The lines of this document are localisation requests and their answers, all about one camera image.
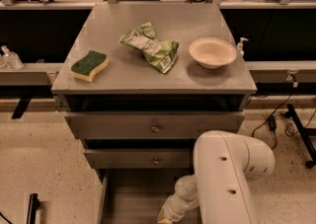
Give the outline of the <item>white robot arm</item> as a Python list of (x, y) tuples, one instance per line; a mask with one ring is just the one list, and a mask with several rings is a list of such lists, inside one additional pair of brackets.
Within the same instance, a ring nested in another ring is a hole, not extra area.
[(260, 224), (248, 183), (268, 177), (275, 163), (272, 149), (257, 138), (202, 134), (194, 147), (194, 173), (177, 180), (157, 223), (174, 224), (198, 208), (202, 224)]

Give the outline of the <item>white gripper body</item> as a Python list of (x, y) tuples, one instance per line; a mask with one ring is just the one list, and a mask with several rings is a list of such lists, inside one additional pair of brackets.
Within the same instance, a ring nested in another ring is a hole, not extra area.
[(166, 221), (172, 223), (179, 222), (187, 211), (198, 207), (198, 199), (195, 197), (192, 200), (183, 199), (175, 194), (169, 196), (164, 203), (164, 214)]

